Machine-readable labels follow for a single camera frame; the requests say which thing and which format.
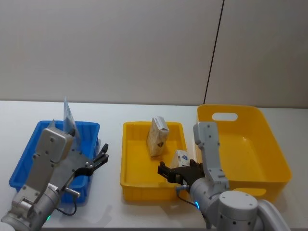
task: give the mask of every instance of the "gray wall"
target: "gray wall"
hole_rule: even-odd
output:
[[[222,0],[0,0],[0,100],[203,103]],[[226,0],[206,103],[308,107],[308,2]]]

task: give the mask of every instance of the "blue plastic bin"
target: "blue plastic bin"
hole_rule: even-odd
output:
[[[42,131],[50,124],[51,121],[38,122],[35,130],[21,156],[11,178],[9,184],[11,187],[16,188],[17,191],[25,184],[29,171],[32,166],[32,155],[35,153],[36,145]],[[56,128],[63,130],[63,121],[55,121]],[[81,150],[82,153],[88,158],[92,159],[98,152],[98,132],[100,125],[91,122],[76,122],[76,126],[80,133]],[[76,177],[70,184],[70,188],[80,192],[80,197],[77,199],[78,203],[85,202],[90,186],[90,177],[79,176]],[[64,193],[61,198],[62,203],[72,203],[73,197],[70,194]]]

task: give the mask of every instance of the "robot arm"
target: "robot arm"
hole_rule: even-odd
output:
[[[77,176],[91,176],[93,172],[108,161],[105,144],[98,156],[90,160],[82,154],[71,150],[74,131],[69,134],[57,128],[43,130],[33,165],[26,183],[13,198],[12,208],[1,219],[1,227],[17,231],[40,230],[49,215],[57,208],[64,192],[74,198],[80,193],[69,188]]]
[[[193,127],[195,143],[202,152],[203,163],[190,161],[190,167],[170,169],[164,162],[158,174],[168,182],[179,183],[177,190],[187,190],[201,211],[208,229],[218,231],[290,231],[279,211],[268,201],[229,191],[219,160],[219,141],[216,123],[199,122]]]

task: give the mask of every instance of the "white table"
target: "white table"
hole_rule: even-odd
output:
[[[109,161],[93,176],[89,199],[72,217],[54,211],[44,228],[204,228],[201,213],[181,201],[131,204],[123,200],[120,186],[122,126],[127,121],[150,121],[161,115],[183,125],[188,152],[193,153],[196,106],[70,103],[75,121],[101,125],[99,138],[109,144]],[[289,166],[293,179],[276,206],[291,228],[308,228],[307,145],[308,109],[262,108]],[[0,216],[16,193],[8,180],[40,120],[62,120],[63,103],[0,101],[1,197]]]

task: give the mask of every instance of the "yellow plastic tray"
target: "yellow plastic tray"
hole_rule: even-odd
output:
[[[236,114],[237,119],[214,120],[215,113]],[[201,105],[198,120],[217,123],[220,161],[230,189],[274,202],[292,174],[261,111],[251,106]]]
[[[146,139],[151,122],[127,122],[123,125],[121,186],[128,201],[176,199],[175,185],[157,174],[160,161],[166,166],[176,150],[186,150],[180,123],[167,122],[169,135],[161,156],[150,157]]]

